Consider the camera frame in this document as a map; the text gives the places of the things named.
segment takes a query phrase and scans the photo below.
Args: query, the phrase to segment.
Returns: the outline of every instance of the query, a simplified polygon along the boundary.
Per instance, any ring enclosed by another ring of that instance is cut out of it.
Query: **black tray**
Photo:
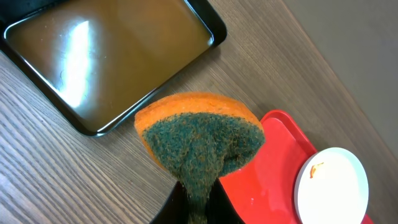
[[[201,19],[204,26],[206,26],[210,32],[212,43],[209,46],[209,49],[222,43],[227,35],[226,27],[210,3],[206,0],[186,0],[185,2],[190,6],[190,9],[196,14],[196,16]],[[51,101],[61,114],[66,117],[77,131],[87,136],[101,136],[115,128],[129,115],[134,114],[147,100],[156,94],[162,85],[157,86],[157,88],[154,88],[152,91],[148,91],[140,100],[134,101],[135,103],[132,103],[127,110],[114,116],[114,119],[107,123],[107,125],[94,128],[85,125],[84,122],[82,122],[82,118],[61,99],[59,92],[54,90],[52,86],[41,78],[40,74],[11,47],[5,38],[7,28],[12,24],[23,19],[36,16],[48,9],[57,7],[59,4],[65,4],[65,0],[0,0],[0,30],[3,34],[0,39],[0,50],[2,50],[4,54],[11,59],[11,61],[14,62],[14,64],[37,86],[37,88]]]

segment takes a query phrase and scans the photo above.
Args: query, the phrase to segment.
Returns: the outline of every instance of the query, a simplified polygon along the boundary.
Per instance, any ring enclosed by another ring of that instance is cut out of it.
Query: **wooden table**
[[[340,146],[368,174],[368,214],[398,220],[398,163],[281,0],[212,0],[229,36],[158,98],[211,91],[261,118],[290,113],[319,149]],[[0,222],[148,223],[175,180],[156,166],[130,118],[101,138],[77,133],[0,55]]]

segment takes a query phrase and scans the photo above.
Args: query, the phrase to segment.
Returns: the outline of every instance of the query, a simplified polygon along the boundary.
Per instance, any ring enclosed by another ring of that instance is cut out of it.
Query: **baking tray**
[[[295,212],[294,186],[304,163],[317,150],[285,111],[261,119],[266,143],[245,167],[220,179],[246,224],[301,223]],[[362,224],[372,224],[365,215]]]

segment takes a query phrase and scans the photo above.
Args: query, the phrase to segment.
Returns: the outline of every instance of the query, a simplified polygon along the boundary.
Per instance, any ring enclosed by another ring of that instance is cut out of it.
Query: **black object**
[[[65,104],[65,101],[60,98],[59,93],[57,93],[52,86],[46,83],[43,77],[40,77],[40,75],[35,72],[34,68],[31,67],[28,62],[24,60],[4,39],[4,33],[7,27],[11,24],[44,12],[52,7],[56,7],[57,4],[61,4],[64,1],[67,0],[0,0],[0,31],[2,34],[2,37],[0,38],[0,50],[2,50],[4,54],[11,59],[11,61],[37,86],[37,88],[50,100],[50,102],[59,110],[59,112],[61,112],[61,114],[63,114],[63,116],[77,131],[87,136],[101,136],[115,128],[129,115],[134,114],[142,108],[142,106],[164,85],[158,86],[158,88],[152,90],[140,100],[134,100],[134,104],[131,105],[131,107],[123,113],[118,114],[118,116],[113,116],[111,122],[107,125],[99,128],[88,128],[87,125],[84,124],[85,121],[82,121],[84,118],[71,110],[71,108]],[[186,0],[186,2],[190,4],[192,11],[195,11],[197,17],[201,19],[210,31],[213,38],[210,48],[214,48],[222,43],[227,35],[226,27],[210,3],[207,0]]]
[[[188,210],[187,192],[182,184],[177,182],[165,205],[152,220],[151,224],[187,224]],[[211,188],[210,198],[206,204],[206,215],[208,224],[244,224],[218,179]]]
[[[0,0],[0,29],[63,1],[66,0]]]

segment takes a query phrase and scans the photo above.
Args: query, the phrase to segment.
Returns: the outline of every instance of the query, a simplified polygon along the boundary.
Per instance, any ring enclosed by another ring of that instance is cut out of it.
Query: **food residue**
[[[313,165],[313,166],[311,167],[311,171],[310,171],[310,178],[311,178],[311,179],[313,178],[313,175],[314,175],[315,171],[317,171],[317,169],[318,169],[322,164],[323,164],[323,162],[321,162],[321,163],[319,163],[319,164],[317,164],[317,165]]]

